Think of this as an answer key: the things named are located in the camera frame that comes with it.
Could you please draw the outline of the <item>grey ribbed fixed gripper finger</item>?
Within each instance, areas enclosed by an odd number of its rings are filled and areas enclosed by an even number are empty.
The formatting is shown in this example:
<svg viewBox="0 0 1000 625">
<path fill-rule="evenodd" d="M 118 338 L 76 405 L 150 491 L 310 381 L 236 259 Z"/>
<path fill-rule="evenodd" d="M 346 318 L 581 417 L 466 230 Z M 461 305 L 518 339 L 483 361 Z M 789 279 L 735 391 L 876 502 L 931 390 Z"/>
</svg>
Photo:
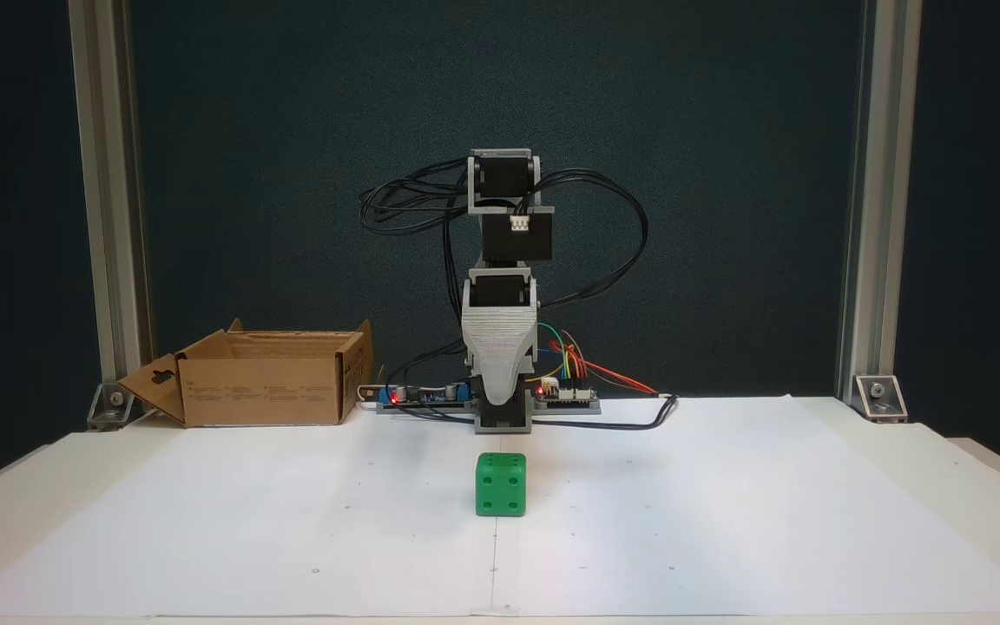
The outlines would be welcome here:
<svg viewBox="0 0 1000 625">
<path fill-rule="evenodd" d="M 483 380 L 485 398 L 493 406 L 508 403 L 516 394 L 517 376 L 533 345 L 536 326 L 464 326 L 464 341 Z"/>
</svg>

